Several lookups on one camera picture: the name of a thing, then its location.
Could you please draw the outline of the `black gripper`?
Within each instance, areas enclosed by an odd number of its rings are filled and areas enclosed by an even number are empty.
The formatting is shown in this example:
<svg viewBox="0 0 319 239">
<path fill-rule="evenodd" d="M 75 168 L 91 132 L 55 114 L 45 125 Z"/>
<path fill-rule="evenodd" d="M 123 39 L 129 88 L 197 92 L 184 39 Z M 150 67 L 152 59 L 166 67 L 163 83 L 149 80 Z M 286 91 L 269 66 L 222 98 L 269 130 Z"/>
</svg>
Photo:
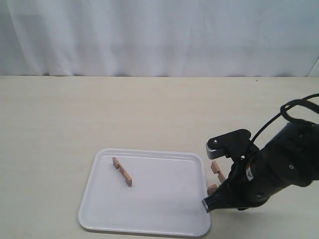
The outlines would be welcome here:
<svg viewBox="0 0 319 239">
<path fill-rule="evenodd" d="M 245 154 L 251 132 L 238 129 L 209 139 L 207 157 L 211 160 L 225 156 L 237 159 Z M 217 209 L 259 207 L 272 196 L 272 168 L 266 159 L 237 160 L 231 167 L 220 192 L 214 192 L 201 202 L 207 213 Z"/>
</svg>

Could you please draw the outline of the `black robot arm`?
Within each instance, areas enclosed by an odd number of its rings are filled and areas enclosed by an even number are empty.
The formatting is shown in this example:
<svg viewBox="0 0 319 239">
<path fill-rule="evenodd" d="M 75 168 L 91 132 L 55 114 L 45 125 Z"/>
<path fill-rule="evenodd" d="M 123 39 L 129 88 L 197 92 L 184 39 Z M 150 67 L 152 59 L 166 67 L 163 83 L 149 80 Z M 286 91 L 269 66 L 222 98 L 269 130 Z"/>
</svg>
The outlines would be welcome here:
<svg viewBox="0 0 319 239">
<path fill-rule="evenodd" d="M 319 126 L 289 122 L 262 149 L 251 133 L 239 129 L 208 140 L 209 159 L 225 156 L 233 164 L 228 177 L 202 200 L 207 212 L 260 207 L 291 186 L 307 187 L 319 178 Z"/>
</svg>

